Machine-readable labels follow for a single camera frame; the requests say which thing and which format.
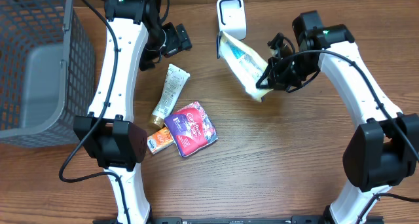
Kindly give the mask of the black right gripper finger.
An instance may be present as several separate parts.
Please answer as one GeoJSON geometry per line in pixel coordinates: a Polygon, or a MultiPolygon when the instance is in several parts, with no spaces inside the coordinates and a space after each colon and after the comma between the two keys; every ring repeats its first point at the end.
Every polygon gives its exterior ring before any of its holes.
{"type": "Polygon", "coordinates": [[[274,89],[276,81],[271,79],[270,73],[276,66],[276,63],[278,62],[277,58],[269,58],[268,59],[268,65],[266,69],[264,70],[263,74],[259,78],[259,80],[256,82],[255,86],[257,89],[274,89]]]}
{"type": "Polygon", "coordinates": [[[278,59],[288,57],[295,53],[295,47],[292,41],[283,33],[277,33],[273,40],[267,42],[272,56],[278,59]]]}

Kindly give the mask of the yellow snack bag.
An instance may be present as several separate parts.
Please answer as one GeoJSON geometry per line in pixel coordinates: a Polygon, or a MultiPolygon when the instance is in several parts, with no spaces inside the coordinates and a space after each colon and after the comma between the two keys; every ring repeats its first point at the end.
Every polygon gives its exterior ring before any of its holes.
{"type": "Polygon", "coordinates": [[[217,58],[224,59],[245,92],[257,102],[262,102],[271,89],[257,88],[256,83],[263,76],[268,63],[252,48],[224,31],[217,36],[216,49],[217,58]]]}

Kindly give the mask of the white tube with gold cap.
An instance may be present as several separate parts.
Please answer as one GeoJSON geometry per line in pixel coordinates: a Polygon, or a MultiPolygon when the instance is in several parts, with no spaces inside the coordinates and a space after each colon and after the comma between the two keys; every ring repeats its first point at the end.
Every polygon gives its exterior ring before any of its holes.
{"type": "Polygon", "coordinates": [[[150,123],[157,128],[164,126],[164,119],[173,111],[174,106],[191,75],[174,64],[169,64],[162,95],[154,108],[150,123]]]}

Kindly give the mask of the red purple pad pack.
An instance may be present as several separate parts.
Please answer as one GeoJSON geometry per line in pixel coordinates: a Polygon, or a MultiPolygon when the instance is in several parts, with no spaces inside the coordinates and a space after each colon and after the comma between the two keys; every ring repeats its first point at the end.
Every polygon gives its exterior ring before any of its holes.
{"type": "Polygon", "coordinates": [[[214,124],[198,101],[167,116],[164,124],[182,157],[189,157],[218,140],[214,124]]]}

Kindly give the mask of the orange small box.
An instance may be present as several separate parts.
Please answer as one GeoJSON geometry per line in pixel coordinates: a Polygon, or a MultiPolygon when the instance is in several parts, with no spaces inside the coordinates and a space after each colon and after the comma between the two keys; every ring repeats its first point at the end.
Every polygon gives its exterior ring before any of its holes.
{"type": "Polygon", "coordinates": [[[174,144],[174,140],[166,127],[147,138],[147,146],[152,154],[156,154],[172,144],[174,144]]]}

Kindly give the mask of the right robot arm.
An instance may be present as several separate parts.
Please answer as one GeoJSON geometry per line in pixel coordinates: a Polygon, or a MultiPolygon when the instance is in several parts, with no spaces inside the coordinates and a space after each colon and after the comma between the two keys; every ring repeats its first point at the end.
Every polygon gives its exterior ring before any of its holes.
{"type": "Polygon", "coordinates": [[[346,183],[320,223],[370,223],[368,214],[418,164],[418,115],[406,115],[379,87],[350,30],[326,27],[316,11],[293,20],[295,41],[277,34],[259,89],[295,92],[323,73],[344,102],[355,132],[342,156],[346,183]]]}

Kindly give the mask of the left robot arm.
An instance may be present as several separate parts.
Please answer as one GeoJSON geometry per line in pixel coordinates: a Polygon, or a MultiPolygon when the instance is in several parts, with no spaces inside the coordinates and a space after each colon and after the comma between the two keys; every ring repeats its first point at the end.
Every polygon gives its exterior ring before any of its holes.
{"type": "Polygon", "coordinates": [[[162,0],[102,1],[105,13],[98,17],[107,44],[101,75],[87,114],[75,117],[73,130],[77,147],[103,169],[94,176],[109,178],[118,208],[114,222],[153,223],[141,176],[147,133],[134,124],[137,74],[192,44],[182,24],[160,14],[162,0]]]}

